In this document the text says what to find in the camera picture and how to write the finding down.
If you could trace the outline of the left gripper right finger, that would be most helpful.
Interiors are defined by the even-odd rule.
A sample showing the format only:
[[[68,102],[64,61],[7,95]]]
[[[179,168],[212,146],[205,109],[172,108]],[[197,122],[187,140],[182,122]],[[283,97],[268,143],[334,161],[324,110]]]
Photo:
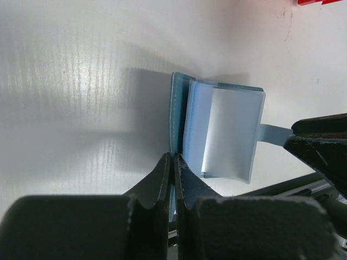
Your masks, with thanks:
[[[174,159],[179,259],[338,259],[328,214],[308,197],[223,197]]]

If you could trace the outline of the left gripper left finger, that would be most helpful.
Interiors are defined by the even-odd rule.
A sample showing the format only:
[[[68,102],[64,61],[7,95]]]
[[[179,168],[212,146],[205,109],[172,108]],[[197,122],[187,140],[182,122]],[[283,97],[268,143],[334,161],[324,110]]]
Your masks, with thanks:
[[[1,259],[166,259],[170,154],[122,195],[16,200],[1,222]]]

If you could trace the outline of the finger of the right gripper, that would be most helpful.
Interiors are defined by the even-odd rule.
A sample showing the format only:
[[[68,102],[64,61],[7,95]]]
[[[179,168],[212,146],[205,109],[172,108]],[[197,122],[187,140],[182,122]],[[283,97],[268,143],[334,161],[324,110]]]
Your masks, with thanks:
[[[346,134],[294,135],[284,149],[321,173],[326,181],[346,197]]]
[[[294,135],[344,133],[346,132],[346,113],[302,119],[295,122],[291,129]]]

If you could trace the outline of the red plastic bin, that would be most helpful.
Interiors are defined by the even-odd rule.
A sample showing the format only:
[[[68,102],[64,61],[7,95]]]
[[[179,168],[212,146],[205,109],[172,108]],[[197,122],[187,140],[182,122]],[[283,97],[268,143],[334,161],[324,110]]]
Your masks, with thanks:
[[[313,3],[320,3],[321,5],[326,5],[330,3],[340,2],[342,0],[297,0],[297,4],[300,6],[309,5]]]

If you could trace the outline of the blue leather card holder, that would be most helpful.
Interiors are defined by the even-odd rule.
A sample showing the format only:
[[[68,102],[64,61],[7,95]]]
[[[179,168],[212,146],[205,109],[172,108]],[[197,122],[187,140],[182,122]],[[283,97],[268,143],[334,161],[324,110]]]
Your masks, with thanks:
[[[171,76],[169,149],[199,178],[238,184],[236,194],[255,190],[252,170],[259,142],[283,146],[291,129],[262,123],[262,88]]]

